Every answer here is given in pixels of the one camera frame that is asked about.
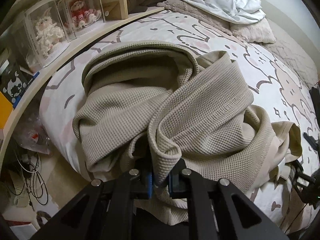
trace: cartoon print bedding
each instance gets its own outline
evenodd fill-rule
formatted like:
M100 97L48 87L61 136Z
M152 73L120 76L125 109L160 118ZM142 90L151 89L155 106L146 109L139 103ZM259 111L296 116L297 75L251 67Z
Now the cartoon print bedding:
M214 27L171 11L140 19L113 32L59 70L48 83L40 106L40 118L55 146L72 167L87 180L80 142L72 130L72 119L85 102L81 84L86 63L109 44L123 41L160 40L179 44L196 55L213 50L225 50L236 60L254 94L253 104L262 106L271 122L295 122L301 130L302 163L306 174L319 168L317 153L302 137L307 132L317 138L320 132L308 89L282 62L270 52L254 43L240 42ZM94 173L94 177L112 179L115 174ZM292 189L290 180L282 178L269 181L253 192L250 198L274 223L286 230L304 204ZM307 205L291 227L291 232L305 228L317 210Z

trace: crumpled white garment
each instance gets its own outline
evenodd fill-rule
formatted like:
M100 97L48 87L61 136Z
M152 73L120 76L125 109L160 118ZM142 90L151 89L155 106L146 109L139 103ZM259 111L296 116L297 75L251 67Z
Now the crumpled white garment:
M212 15L234 24L251 24L262 20L260 0L183 0Z

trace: wall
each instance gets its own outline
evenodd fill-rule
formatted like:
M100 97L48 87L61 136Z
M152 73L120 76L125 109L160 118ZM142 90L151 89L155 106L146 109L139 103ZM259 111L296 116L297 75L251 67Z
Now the wall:
M320 29L302 0L262 0L261 5L267 17L287 31L312 57L320 73Z

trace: silver bolt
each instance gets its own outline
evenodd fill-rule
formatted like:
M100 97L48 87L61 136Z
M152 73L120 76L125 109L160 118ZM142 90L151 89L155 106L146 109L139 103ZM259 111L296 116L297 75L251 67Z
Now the silver bolt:
M191 170L190 170L190 169L183 169L183 170L181 171L181 173L182 173L183 175L189 176L189 175L191 174Z
M94 179L93 181L91 181L91 185L94 187L98 187L101 184L101 180L99 179Z
M223 186L228 186L230 184L230 181L226 178L220 179L219 182Z
M129 170L129 174L132 176L137 176L137 175L139 175L139 170L137 170L137 169Z

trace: beige waffle-knit garment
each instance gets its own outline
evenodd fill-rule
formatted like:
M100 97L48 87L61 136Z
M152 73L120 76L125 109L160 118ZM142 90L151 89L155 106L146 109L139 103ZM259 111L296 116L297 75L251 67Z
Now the beige waffle-knit garment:
M166 42L113 44L87 64L82 83L88 97L73 129L88 170L127 171L149 145L155 194L135 204L169 225L188 219L187 202L163 188L181 157L203 177L228 178L246 192L302 153L299 128L271 124L251 105L253 95L225 51L195 59Z

